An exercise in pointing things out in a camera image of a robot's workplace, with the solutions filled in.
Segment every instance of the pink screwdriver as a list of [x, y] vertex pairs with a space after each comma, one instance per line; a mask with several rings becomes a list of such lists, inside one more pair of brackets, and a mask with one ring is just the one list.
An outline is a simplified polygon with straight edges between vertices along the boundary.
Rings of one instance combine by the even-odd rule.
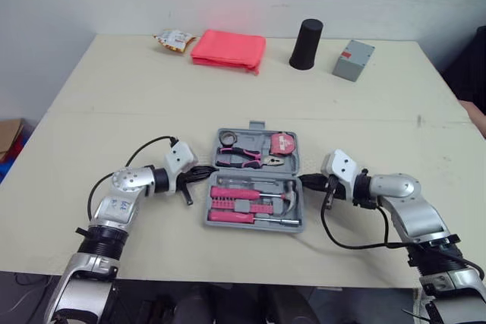
[[210, 221], [228, 222], [228, 223], [250, 223], [255, 221], [274, 222], [284, 225], [300, 225], [300, 220], [293, 219], [272, 219], [272, 218], [255, 218], [254, 214], [245, 214], [243, 212], [210, 212]]
[[224, 187], [211, 187], [211, 197], [229, 197], [231, 199], [258, 200], [262, 197], [278, 197], [290, 200], [288, 193], [262, 193], [258, 190], [248, 189], [226, 189]]

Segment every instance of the black cup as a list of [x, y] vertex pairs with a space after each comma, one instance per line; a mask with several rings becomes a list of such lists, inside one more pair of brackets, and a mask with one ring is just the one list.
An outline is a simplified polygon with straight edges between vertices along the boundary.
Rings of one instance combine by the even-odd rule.
[[317, 45], [324, 25], [317, 19], [306, 19], [302, 22], [298, 32], [294, 52], [289, 59], [289, 64], [298, 70], [308, 70], [314, 66]]

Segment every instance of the pink tape measure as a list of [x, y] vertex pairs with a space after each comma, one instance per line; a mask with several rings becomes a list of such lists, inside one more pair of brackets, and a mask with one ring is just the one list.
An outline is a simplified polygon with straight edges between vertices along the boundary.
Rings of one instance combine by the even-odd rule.
[[289, 155], [294, 152], [295, 140], [290, 134], [275, 133], [270, 139], [271, 155]]

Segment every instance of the cardboard box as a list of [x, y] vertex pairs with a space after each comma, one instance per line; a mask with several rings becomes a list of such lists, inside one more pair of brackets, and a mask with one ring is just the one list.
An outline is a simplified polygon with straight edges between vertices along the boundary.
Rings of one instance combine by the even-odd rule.
[[23, 129], [22, 119], [0, 121], [0, 163], [5, 162], [8, 151]]

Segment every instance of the white wall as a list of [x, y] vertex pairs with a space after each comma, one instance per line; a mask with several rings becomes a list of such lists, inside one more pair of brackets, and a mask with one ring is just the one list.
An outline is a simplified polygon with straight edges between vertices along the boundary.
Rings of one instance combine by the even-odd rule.
[[95, 33], [212, 27], [292, 37], [317, 17], [324, 37], [418, 40], [442, 68], [486, 23], [486, 0], [0, 0], [0, 9], [0, 117], [31, 119], [41, 118]]

